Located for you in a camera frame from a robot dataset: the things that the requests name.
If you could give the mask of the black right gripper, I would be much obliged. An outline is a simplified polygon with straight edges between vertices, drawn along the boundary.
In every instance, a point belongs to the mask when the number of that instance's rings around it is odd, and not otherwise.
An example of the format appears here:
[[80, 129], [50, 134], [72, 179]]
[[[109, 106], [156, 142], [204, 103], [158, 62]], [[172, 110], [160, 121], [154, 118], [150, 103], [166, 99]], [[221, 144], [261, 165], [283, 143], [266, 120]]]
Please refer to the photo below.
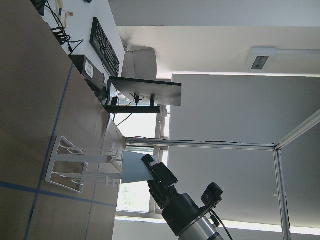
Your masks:
[[180, 194], [174, 187], [175, 175], [161, 162], [147, 154], [141, 158], [153, 179], [148, 181], [149, 191], [162, 209], [162, 217], [178, 237], [192, 221], [205, 214], [205, 207], [198, 207], [187, 193]]

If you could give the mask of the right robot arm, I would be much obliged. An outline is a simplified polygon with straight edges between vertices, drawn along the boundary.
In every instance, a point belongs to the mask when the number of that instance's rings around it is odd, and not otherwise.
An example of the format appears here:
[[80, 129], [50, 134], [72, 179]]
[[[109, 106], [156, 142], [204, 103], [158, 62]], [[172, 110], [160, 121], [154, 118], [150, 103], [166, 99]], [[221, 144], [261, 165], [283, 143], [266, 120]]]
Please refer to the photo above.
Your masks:
[[221, 235], [210, 223], [206, 214], [222, 200], [223, 191], [212, 182], [204, 191], [198, 207], [187, 194], [180, 194], [174, 187], [178, 179], [162, 162], [157, 163], [151, 155], [141, 158], [152, 176], [149, 192], [162, 209], [162, 217], [180, 240], [221, 240]]

